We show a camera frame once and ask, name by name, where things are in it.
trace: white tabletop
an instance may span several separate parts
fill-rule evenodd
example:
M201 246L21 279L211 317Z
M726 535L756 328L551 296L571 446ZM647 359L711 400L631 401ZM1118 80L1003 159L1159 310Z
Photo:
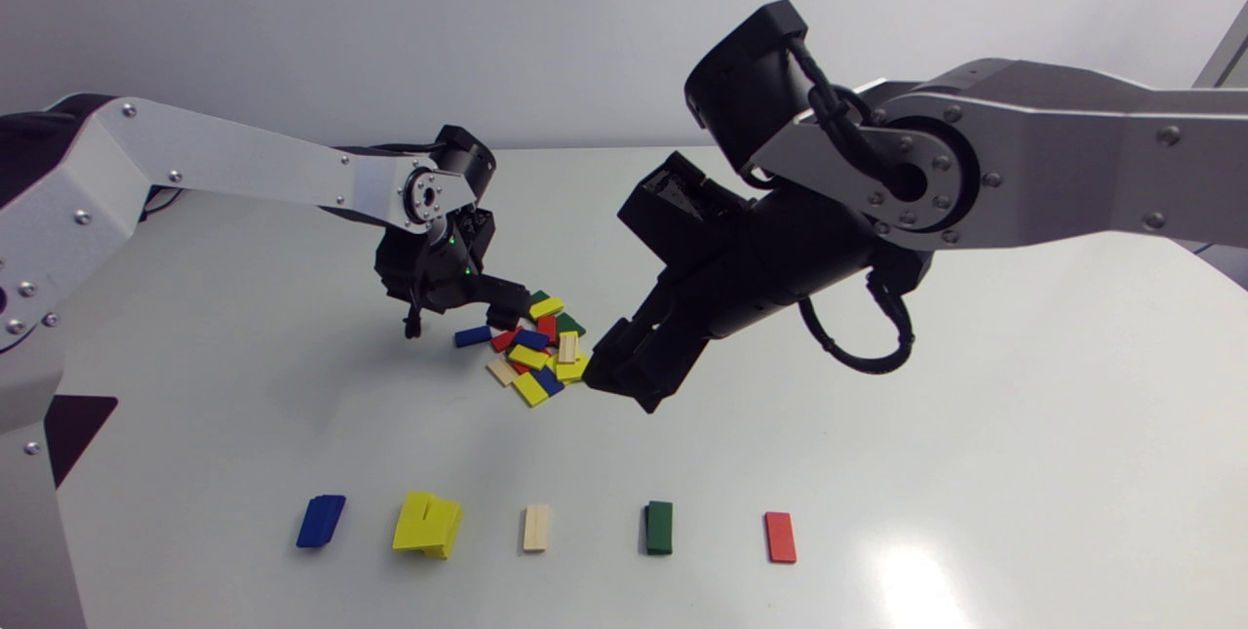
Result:
M600 336L660 270L614 215L665 154L499 154L487 272ZM404 341L378 238L188 193L62 305L60 392L121 401L60 492L94 629L1248 623L1248 297L1173 243L942 252L896 374L842 368L786 310L645 416L580 384L528 409L451 343L479 306ZM861 277L816 305L851 351L892 343ZM452 559L389 549L409 489L463 504ZM347 495L333 542L298 550L324 493ZM671 557L639 553L650 499L675 504ZM523 555L534 503L550 548ZM768 563L768 510L796 565Z

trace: blue block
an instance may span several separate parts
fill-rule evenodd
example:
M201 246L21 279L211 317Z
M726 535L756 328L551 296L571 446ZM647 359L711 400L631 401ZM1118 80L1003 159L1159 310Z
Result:
M529 346L530 349L539 352L550 344L550 337L543 334L543 332L534 332L532 329L520 329L512 339L513 344Z
M533 371L533 377L548 394L555 394L563 389L563 383L559 382L558 377L554 377L554 371L550 371L549 366L542 371Z
M317 495L308 500L308 510L303 513L303 527L300 527L300 537L295 540L295 545L301 549L316 549L328 544L346 504L344 495Z
M487 341L494 338L493 332L489 327L482 323L480 327L473 327L472 329L464 329L463 332L456 332L456 346L464 348L464 346L484 344Z

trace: red wooden block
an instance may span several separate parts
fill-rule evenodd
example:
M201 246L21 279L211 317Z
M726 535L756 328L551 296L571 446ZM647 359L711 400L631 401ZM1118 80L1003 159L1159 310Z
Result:
M559 343L559 334L555 332L555 314L545 314L538 318L538 332L550 337L552 344Z
M493 339L490 339L489 344L494 346L495 352L503 353L507 349L512 348L512 339L514 339L518 332L520 332L519 327L512 329L510 332L503 332L502 334L495 336Z
M797 563L797 547L792 543L792 518L787 512L769 512L763 518L768 524L768 553L771 563Z

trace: green block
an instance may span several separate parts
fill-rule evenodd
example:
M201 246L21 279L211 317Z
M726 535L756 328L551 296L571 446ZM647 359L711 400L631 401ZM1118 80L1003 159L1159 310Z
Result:
M558 317L554 318L554 331L557 332L575 332L579 337L585 336L585 328L567 312L560 312Z
M645 505L645 554L671 555L671 503Z

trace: white wall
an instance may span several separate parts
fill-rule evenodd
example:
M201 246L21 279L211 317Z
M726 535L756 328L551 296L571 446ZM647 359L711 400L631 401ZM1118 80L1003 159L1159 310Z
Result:
M685 75L771 0L0 0L0 110L147 96L323 144L705 144ZM792 0L840 82L975 56L1186 87L1244 0Z

